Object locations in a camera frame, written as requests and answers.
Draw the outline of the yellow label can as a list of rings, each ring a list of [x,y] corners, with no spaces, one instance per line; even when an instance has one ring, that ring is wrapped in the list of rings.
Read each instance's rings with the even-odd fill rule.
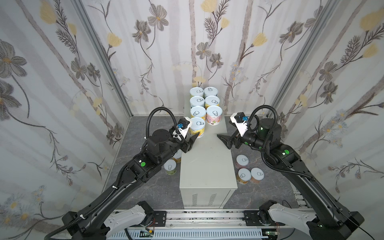
[[[198,134],[198,138],[202,138],[205,133],[206,122],[204,119],[199,117],[191,118],[192,125],[189,129],[190,136]]]
[[[219,106],[220,105],[220,98],[217,96],[207,96],[205,98],[205,108],[207,109],[208,107],[211,106]]]

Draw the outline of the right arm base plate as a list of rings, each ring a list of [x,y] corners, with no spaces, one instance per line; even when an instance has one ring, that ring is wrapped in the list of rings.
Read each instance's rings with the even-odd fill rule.
[[[255,226],[277,227],[278,225],[282,225],[282,226],[285,225],[285,224],[273,221],[269,213],[264,210],[244,211],[243,220],[246,222],[246,226],[248,227],[255,227]]]

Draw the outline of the green label can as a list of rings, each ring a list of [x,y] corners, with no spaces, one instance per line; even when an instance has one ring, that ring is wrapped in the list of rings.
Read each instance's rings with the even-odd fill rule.
[[[203,97],[204,90],[200,87],[193,87],[190,89],[190,96],[192,97]]]

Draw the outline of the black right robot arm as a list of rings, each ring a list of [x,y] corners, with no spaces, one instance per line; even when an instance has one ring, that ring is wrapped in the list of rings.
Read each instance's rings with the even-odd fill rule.
[[[277,111],[269,105],[253,110],[250,116],[243,112],[231,115],[231,125],[236,131],[231,136],[218,135],[228,149],[247,145],[261,154],[263,163],[281,173],[308,201],[314,214],[308,217],[292,208],[287,210],[275,201],[269,201],[259,209],[271,222],[279,222],[295,228],[313,240],[346,240],[361,229],[364,217],[351,212],[334,198],[309,171],[300,155],[282,143],[282,127],[278,124]]]

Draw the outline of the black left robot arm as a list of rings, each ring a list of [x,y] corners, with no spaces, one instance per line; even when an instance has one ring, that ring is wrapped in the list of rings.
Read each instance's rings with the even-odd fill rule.
[[[167,112],[173,125],[169,130],[158,129],[151,133],[152,117],[159,111]],[[62,218],[64,226],[48,233],[45,239],[52,240],[55,235],[68,231],[73,240],[105,240],[111,231],[105,220],[123,200],[157,174],[179,150],[187,153],[192,149],[199,136],[187,137],[192,124],[188,117],[176,120],[168,108],[155,108],[148,116],[140,152],[120,169],[115,182],[82,210],[66,213]]]

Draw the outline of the red label can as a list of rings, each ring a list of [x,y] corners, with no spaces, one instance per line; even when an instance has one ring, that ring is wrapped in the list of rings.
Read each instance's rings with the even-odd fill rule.
[[[259,184],[265,177],[264,171],[260,168],[251,169],[251,182],[254,184]]]

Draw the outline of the teal brown label can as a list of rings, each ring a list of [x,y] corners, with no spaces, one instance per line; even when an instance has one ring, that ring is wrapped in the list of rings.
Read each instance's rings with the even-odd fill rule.
[[[204,98],[206,97],[209,97],[209,96],[218,96],[218,89],[216,89],[215,87],[206,87],[204,89]]]

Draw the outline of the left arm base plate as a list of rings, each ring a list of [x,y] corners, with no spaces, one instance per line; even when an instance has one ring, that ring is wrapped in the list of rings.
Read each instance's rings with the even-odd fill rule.
[[[154,211],[146,215],[143,225],[146,227],[165,227],[167,220],[166,211]]]

